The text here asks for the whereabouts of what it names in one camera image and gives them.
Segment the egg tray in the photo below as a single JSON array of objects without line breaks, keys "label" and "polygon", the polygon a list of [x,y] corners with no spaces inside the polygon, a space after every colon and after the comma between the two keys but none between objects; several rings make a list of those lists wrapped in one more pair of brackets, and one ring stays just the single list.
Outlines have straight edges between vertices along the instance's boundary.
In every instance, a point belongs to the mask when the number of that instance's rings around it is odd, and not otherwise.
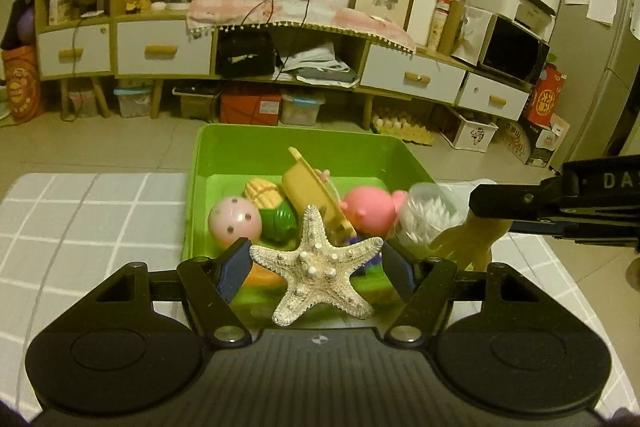
[{"label": "egg tray", "polygon": [[433,146],[434,132],[427,128],[424,119],[393,107],[378,107],[372,110],[370,128],[373,132],[409,143]]}]

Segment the folded papers in shelf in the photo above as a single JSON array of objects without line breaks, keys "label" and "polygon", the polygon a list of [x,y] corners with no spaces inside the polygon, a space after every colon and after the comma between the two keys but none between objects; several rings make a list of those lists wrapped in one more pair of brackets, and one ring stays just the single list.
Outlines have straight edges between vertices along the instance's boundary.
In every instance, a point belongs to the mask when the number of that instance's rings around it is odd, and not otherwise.
[{"label": "folded papers in shelf", "polygon": [[358,77],[352,66],[337,57],[334,44],[326,40],[286,56],[274,72],[273,80],[350,88],[358,82]]}]

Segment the white box on microwave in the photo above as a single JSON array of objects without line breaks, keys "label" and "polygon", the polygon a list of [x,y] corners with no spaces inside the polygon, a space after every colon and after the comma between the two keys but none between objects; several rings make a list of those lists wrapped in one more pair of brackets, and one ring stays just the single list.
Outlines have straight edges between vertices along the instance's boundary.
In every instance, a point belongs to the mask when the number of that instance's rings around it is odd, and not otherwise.
[{"label": "white box on microwave", "polygon": [[555,18],[555,10],[541,0],[466,0],[466,4],[510,18],[538,36],[547,32]]}]

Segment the green plastic storage box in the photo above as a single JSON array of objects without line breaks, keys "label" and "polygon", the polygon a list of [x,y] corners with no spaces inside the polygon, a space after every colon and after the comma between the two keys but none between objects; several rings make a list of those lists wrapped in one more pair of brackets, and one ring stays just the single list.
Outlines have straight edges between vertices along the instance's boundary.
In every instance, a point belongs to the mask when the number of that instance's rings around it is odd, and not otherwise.
[{"label": "green plastic storage box", "polygon": [[[276,208],[260,213],[260,228],[227,241],[209,230],[220,202],[239,198],[253,179],[274,183],[284,195]],[[317,223],[330,244],[341,251],[358,247],[356,230],[341,208],[340,197],[365,186],[405,192],[423,183],[445,195],[400,140],[390,136],[209,124],[198,132],[186,206],[183,260],[177,277],[183,301],[192,308],[228,310],[250,274],[256,247],[284,260],[306,237],[303,215],[317,210]]]}]

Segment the white carved wooden box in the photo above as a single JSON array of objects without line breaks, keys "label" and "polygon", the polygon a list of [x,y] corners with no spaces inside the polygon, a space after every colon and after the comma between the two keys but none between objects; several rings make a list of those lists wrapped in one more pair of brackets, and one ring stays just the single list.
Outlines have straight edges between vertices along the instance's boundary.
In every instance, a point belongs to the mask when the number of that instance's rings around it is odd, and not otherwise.
[{"label": "white carved wooden box", "polygon": [[498,126],[486,115],[442,106],[438,109],[437,127],[455,150],[486,153]]}]

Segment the pink pig toy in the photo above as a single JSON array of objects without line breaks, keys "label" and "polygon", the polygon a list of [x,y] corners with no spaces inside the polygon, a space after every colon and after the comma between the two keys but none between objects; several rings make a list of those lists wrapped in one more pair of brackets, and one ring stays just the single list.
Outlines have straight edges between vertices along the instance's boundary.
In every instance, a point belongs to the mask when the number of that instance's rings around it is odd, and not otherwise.
[{"label": "pink pig toy", "polygon": [[340,200],[340,207],[358,233],[385,237],[407,197],[407,191],[390,193],[375,186],[358,186]]}]

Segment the toy corn cob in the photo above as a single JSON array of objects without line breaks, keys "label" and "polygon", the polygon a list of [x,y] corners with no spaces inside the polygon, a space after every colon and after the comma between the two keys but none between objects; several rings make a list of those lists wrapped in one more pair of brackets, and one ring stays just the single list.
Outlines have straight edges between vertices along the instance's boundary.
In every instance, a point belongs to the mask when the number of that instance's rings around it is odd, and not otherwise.
[{"label": "toy corn cob", "polygon": [[248,180],[244,185],[243,194],[259,210],[276,209],[285,199],[279,185],[262,178]]}]

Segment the black microwave oven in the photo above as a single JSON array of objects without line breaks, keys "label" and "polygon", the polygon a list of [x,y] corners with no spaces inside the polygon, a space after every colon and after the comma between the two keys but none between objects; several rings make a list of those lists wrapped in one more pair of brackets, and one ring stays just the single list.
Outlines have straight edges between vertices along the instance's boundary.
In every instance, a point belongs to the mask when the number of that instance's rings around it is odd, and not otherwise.
[{"label": "black microwave oven", "polygon": [[514,20],[466,6],[451,56],[486,72],[535,83],[548,53],[544,39]]}]

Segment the orange toy slice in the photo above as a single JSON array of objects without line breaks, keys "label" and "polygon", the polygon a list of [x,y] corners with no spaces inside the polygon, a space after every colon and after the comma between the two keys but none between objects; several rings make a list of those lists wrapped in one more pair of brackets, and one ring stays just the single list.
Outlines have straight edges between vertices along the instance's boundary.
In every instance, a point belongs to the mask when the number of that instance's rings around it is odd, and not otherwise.
[{"label": "orange toy slice", "polygon": [[250,273],[243,283],[244,287],[250,289],[274,289],[286,286],[286,280],[277,273],[254,263]]}]

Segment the wooden tv cabinet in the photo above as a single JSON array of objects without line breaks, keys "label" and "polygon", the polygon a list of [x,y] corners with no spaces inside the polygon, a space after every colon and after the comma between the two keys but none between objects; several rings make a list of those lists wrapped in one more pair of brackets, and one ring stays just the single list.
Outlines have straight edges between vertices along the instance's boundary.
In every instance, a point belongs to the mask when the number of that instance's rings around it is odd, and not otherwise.
[{"label": "wooden tv cabinet", "polygon": [[529,87],[418,46],[404,25],[330,0],[35,0],[40,76],[139,83],[152,116],[168,79],[397,96],[514,119]]}]

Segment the clear plastic storage bin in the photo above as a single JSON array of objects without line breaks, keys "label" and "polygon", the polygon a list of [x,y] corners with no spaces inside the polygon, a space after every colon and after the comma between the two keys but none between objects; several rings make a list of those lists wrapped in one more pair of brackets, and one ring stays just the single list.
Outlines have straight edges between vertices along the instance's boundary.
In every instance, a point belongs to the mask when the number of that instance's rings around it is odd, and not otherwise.
[{"label": "clear plastic storage bin", "polygon": [[282,124],[312,127],[316,124],[320,108],[326,98],[320,91],[286,90],[281,92]]}]

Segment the pink dotted toy ball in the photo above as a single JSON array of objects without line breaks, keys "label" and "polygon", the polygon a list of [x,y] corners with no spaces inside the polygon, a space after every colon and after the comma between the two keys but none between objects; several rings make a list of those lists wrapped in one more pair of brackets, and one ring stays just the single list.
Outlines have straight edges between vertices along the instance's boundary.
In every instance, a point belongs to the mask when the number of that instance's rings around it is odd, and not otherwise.
[{"label": "pink dotted toy ball", "polygon": [[258,208],[241,196],[221,199],[209,211],[209,234],[222,249],[231,246],[237,239],[257,242],[262,235],[262,216]]}]

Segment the red gift box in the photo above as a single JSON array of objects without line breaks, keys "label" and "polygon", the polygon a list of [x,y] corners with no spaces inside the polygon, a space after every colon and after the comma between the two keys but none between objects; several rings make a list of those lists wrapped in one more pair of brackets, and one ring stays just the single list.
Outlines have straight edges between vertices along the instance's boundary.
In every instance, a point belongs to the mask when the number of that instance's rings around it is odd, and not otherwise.
[{"label": "red gift box", "polygon": [[549,126],[565,81],[566,75],[560,72],[554,64],[544,65],[524,109],[523,117],[531,124]]}]

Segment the clear cotton swab jar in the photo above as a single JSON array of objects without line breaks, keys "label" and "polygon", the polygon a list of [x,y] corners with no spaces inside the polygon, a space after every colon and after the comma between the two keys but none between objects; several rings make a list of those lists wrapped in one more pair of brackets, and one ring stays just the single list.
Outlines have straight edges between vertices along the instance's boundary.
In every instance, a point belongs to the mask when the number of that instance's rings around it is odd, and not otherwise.
[{"label": "clear cotton swab jar", "polygon": [[440,233],[461,225],[465,200],[448,185],[414,184],[400,205],[392,237],[413,251],[429,251]]}]

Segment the white starfish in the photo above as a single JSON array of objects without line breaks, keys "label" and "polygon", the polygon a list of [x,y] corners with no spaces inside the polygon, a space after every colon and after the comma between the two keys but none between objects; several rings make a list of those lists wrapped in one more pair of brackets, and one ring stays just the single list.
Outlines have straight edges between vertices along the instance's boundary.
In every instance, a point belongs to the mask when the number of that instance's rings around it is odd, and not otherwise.
[{"label": "white starfish", "polygon": [[329,305],[358,320],[370,317],[373,308],[352,287],[350,278],[377,256],[383,245],[381,237],[346,246],[331,244],[319,209],[309,205],[303,212],[302,236],[294,251],[250,246],[252,260],[286,282],[285,294],[272,314],[273,323],[290,326],[318,305]]}]

